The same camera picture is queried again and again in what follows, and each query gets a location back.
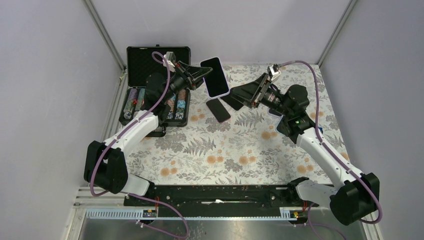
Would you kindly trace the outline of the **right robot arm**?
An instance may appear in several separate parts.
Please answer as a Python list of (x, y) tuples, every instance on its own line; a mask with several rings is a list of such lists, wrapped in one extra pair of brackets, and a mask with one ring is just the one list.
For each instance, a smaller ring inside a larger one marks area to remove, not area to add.
[(348, 162), (324, 139), (321, 130), (306, 113), (310, 101), (305, 86), (291, 85), (281, 93), (264, 73), (255, 81), (233, 87), (230, 96), (246, 107), (265, 105), (282, 115), (276, 129), (296, 146), (306, 151), (321, 167), (332, 185), (298, 178), (287, 191), (287, 201), (299, 206), (304, 201), (331, 210), (334, 217), (347, 226), (381, 210), (380, 181), (373, 173), (364, 174)]

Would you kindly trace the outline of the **phone with purple edge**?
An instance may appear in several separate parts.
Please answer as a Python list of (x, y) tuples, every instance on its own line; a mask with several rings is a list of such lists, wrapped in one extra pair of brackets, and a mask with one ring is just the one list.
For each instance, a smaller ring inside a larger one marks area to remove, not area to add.
[(213, 114), (217, 122), (220, 124), (228, 121), (231, 118), (231, 115), (229, 114), (229, 112), (226, 110), (226, 108), (217, 98), (207, 101), (206, 106), (208, 107), (210, 112)]

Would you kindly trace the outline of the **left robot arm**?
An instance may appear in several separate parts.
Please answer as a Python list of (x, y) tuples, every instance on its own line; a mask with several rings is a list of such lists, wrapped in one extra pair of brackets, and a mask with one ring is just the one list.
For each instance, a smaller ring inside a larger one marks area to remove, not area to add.
[(154, 202), (155, 192), (149, 188), (152, 183), (130, 174), (126, 158), (142, 139), (167, 119), (170, 111), (167, 101), (181, 90), (195, 90), (213, 71), (211, 67), (190, 66), (181, 61), (173, 67), (168, 78), (158, 72), (146, 78), (142, 109), (123, 129), (103, 142), (93, 141), (88, 146), (84, 178), (90, 183), (93, 196), (126, 193), (136, 195), (144, 206)]

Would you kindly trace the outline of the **black phone case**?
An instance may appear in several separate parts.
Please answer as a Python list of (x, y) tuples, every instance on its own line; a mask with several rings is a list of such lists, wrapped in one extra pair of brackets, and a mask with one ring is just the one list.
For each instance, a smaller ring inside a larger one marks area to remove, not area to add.
[(223, 100), (226, 104), (228, 104), (235, 111), (239, 111), (244, 106), (242, 103), (240, 103), (239, 101), (237, 101), (236, 99), (231, 97), (230, 94), (222, 96), (220, 99)]

